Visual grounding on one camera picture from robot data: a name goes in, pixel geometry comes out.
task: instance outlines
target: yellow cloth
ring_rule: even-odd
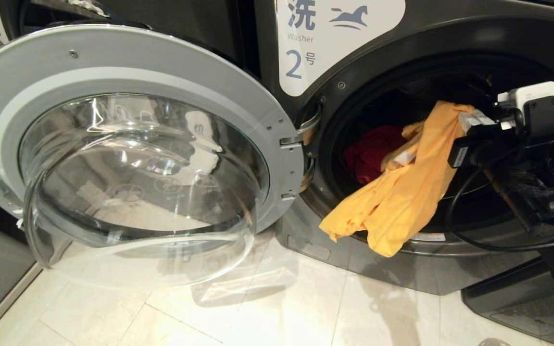
[[[435,214],[456,172],[448,164],[448,155],[453,141],[464,135],[459,113],[473,110],[438,101],[424,124],[403,131],[406,138],[420,136],[417,144],[409,146],[417,149],[414,163],[389,163],[383,175],[344,199],[319,227],[334,241],[368,230],[372,250],[385,257],[396,254]]]

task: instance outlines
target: horse logo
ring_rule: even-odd
[[[336,8],[332,8],[332,10],[335,12],[341,13],[339,14],[339,16],[337,16],[337,18],[330,20],[330,22],[337,22],[337,24],[334,24],[334,26],[341,26],[343,28],[352,28],[356,30],[360,30],[360,28],[353,26],[351,24],[339,24],[339,23],[349,22],[352,24],[367,26],[367,24],[363,22],[363,14],[368,14],[367,6],[358,7],[358,9],[356,9],[353,13],[343,12],[341,11],[341,9],[336,9]]]

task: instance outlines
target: tile floor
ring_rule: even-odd
[[[548,346],[438,297],[284,249],[270,232],[208,283],[154,292],[42,272],[0,320],[0,346]]]

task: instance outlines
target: clothes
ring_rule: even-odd
[[[369,184],[382,173],[384,156],[406,144],[402,128],[393,125],[376,127],[343,151],[345,165],[361,184]]]
[[[453,141],[464,136],[459,113],[472,106],[438,101],[422,125],[415,162],[391,167],[378,179],[344,199],[320,224],[330,238],[367,230],[369,247],[391,257],[435,214],[437,203],[456,172],[448,164]],[[420,129],[407,129],[408,136]]]

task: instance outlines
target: washer door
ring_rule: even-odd
[[[175,37],[74,25],[0,49],[0,206],[71,280],[155,288],[232,269],[301,187],[293,138],[252,77]]]

